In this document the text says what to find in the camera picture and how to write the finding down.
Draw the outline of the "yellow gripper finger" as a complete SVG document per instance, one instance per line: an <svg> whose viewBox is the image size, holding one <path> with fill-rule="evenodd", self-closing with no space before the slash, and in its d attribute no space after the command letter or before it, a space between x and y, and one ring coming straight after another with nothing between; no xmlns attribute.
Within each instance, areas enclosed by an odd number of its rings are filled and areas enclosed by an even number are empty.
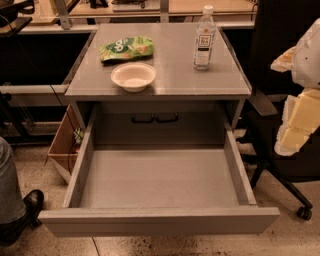
<svg viewBox="0 0 320 256"><path fill-rule="evenodd" d="M271 64L271 69L277 72L286 72L292 69L293 54L296 47L291 47L275 59Z"/></svg>
<svg viewBox="0 0 320 256"><path fill-rule="evenodd" d="M306 88L297 97L289 95L284 104L275 152L281 156L299 152L319 127L320 90Z"/></svg>

